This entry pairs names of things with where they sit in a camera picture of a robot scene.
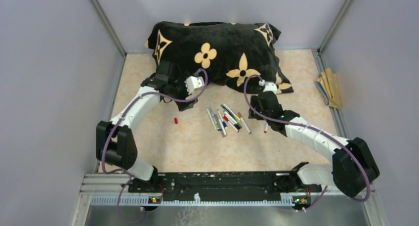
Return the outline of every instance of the enclosure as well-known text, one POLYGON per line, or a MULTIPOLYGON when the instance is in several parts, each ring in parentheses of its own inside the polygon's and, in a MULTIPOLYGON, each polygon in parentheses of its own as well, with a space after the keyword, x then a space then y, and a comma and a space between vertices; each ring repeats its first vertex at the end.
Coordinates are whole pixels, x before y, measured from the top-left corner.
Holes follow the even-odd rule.
MULTIPOLYGON (((330 188, 307 213, 239 205, 161 206, 144 213, 134 206, 138 194, 125 191, 125 218, 144 215, 140 225, 261 226, 419 220, 417 0, 1 2, 1 225, 131 225, 116 207, 129 176, 102 178, 96 126, 117 116, 155 72, 148 38, 162 21, 273 25, 281 32, 274 56, 293 88, 277 95, 279 103, 334 135, 363 138, 380 176, 367 202, 330 188), (337 75, 341 110, 325 105, 315 85, 326 68, 337 75)), ((133 133, 138 156, 159 172, 288 171, 304 161, 329 162, 253 119, 246 119, 251 135, 229 128, 222 138, 206 113, 221 103, 245 117, 249 110, 243 93, 213 84, 192 109, 160 103, 133 133)))

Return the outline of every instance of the pillow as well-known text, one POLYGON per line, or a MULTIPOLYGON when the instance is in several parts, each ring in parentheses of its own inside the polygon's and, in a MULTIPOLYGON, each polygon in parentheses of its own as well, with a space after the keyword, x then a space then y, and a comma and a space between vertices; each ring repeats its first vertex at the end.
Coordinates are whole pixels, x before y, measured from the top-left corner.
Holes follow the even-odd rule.
MULTIPOLYGON (((146 42, 153 49, 156 65, 161 60, 174 62, 183 72, 199 68, 208 73, 209 82, 243 92, 244 82, 252 74, 274 82, 279 93, 293 92, 281 72, 273 44, 281 32, 268 23, 236 24, 222 22, 159 22, 146 42)), ((259 79, 249 80, 247 93, 259 94, 259 79)))

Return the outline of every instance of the gray wall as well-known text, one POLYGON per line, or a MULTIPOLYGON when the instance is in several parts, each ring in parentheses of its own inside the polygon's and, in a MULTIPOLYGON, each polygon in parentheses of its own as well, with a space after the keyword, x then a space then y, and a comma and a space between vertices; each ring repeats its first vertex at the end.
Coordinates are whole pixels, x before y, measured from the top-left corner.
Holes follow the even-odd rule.
POLYGON ((418 0, 355 0, 325 52, 351 137, 369 144, 390 225, 418 225, 418 0))
POLYGON ((144 43, 160 21, 269 22, 283 33, 277 48, 318 48, 345 0, 99 0, 124 49, 144 43))
POLYGON ((88 0, 0 0, 0 225, 69 225, 122 57, 88 0))

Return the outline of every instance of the marker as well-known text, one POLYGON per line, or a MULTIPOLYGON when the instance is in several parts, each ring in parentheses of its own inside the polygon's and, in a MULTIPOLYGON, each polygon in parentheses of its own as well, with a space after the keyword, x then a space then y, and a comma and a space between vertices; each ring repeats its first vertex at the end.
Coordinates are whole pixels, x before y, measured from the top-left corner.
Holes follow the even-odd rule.
POLYGON ((228 120, 230 120, 238 129, 242 128, 242 125, 240 125, 239 122, 237 122, 236 119, 234 119, 234 117, 232 117, 230 114, 228 114, 228 112, 224 112, 224 114, 227 116, 228 120))
POLYGON ((250 129, 249 129, 249 127, 248 127, 248 125, 246 124, 246 121, 245 121, 245 119, 243 118, 243 116, 241 115, 241 113, 240 113, 240 112, 238 112, 237 114, 239 114, 239 117, 240 117, 240 119, 242 120, 242 123, 243 123, 243 125, 245 126, 246 130, 248 130, 249 134, 251 134, 251 131, 250 131, 250 129))
POLYGON ((217 109, 217 113, 218 113, 218 121, 221 123, 221 130, 224 133, 224 135, 227 136, 227 132, 225 131, 225 128, 224 128, 224 125, 223 125, 224 122, 221 121, 222 115, 220 113, 220 110, 217 109))
POLYGON ((239 132, 239 130, 230 121, 228 121, 228 118, 226 116, 224 116, 224 119, 231 125, 231 127, 233 127, 233 129, 239 132))
POLYGON ((215 127, 218 131, 221 131, 221 125, 218 122, 218 118, 215 116, 214 112, 212 111, 212 109, 209 109, 209 112, 211 113, 212 118, 214 119, 214 123, 215 123, 215 127))
POLYGON ((228 112, 224 111, 224 114, 228 118, 229 121, 231 121, 233 124, 237 124, 237 121, 234 120, 234 118, 232 116, 230 116, 230 114, 228 114, 228 112))
POLYGON ((207 113, 208 113, 209 119, 212 122, 212 126, 214 126, 214 130, 217 130, 217 127, 215 127, 214 119, 212 118, 211 113, 210 113, 210 110, 208 108, 207 108, 207 113))
POLYGON ((225 107, 224 105, 221 105, 221 107, 224 109, 224 113, 225 113, 225 112, 227 112, 228 114, 230 114, 230 116, 231 116, 231 117, 233 117, 233 119, 234 119, 236 122, 238 122, 238 121, 239 121, 239 119, 237 119, 236 117, 234 117, 234 116, 235 116, 235 114, 234 114, 232 111, 230 111, 229 109, 227 109, 227 107, 225 107))
POLYGON ((220 130, 220 133, 221 133, 221 136, 222 136, 223 138, 225 138, 225 134, 224 134, 224 132, 220 130))
POLYGON ((227 128, 227 124, 224 122, 224 119, 222 118, 222 114, 221 114, 220 110, 217 109, 217 113, 218 113, 218 116, 221 119, 221 122, 222 122, 223 127, 226 129, 227 128))
POLYGON ((234 117, 236 117, 238 120, 240 120, 240 118, 236 114, 234 114, 234 111, 232 111, 230 109, 230 107, 228 107, 225 103, 223 103, 223 105, 231 112, 231 114, 233 114, 234 117))
POLYGON ((266 122, 265 130, 263 131, 265 134, 268 133, 268 127, 269 127, 269 124, 268 122, 266 122))

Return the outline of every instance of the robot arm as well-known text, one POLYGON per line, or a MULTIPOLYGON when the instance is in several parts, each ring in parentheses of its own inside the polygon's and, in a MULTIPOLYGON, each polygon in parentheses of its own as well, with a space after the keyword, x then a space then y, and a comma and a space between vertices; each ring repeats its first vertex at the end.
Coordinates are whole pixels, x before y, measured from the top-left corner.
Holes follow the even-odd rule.
MULTIPOLYGON (((97 125, 96 158, 101 160, 103 149, 107 147, 106 163, 121 167, 136 178, 154 184, 157 169, 137 156, 137 147, 132 133, 154 106, 163 99, 160 93, 184 100, 204 85, 202 77, 190 76, 185 79, 176 65, 162 60, 156 73, 143 81, 138 93, 124 110, 110 122, 101 121, 97 125), (112 129, 115 129, 112 137, 118 137, 118 139, 106 144, 112 129)), ((176 102, 176 104, 179 111, 184 111, 192 108, 196 102, 197 100, 176 102)))
MULTIPOLYGON (((310 126, 314 126, 309 124, 299 114, 282 109, 276 97, 277 87, 274 83, 261 82, 260 84, 264 87, 263 92, 258 96, 254 95, 251 97, 251 105, 256 111, 273 119, 299 123, 304 126, 282 124, 267 120, 271 129, 286 137, 305 143, 332 163, 331 165, 306 164, 302 166, 297 174, 303 184, 337 186, 343 193, 350 197, 355 197, 366 187, 363 176, 351 157, 337 143, 321 133, 332 136, 337 142, 341 143, 354 154, 367 173, 370 183, 379 176, 378 167, 365 141, 360 138, 349 140, 327 133, 326 131, 315 131, 313 128, 309 128, 310 126)), ((263 118, 256 115, 252 110, 249 110, 249 116, 250 118, 263 120, 263 118)))

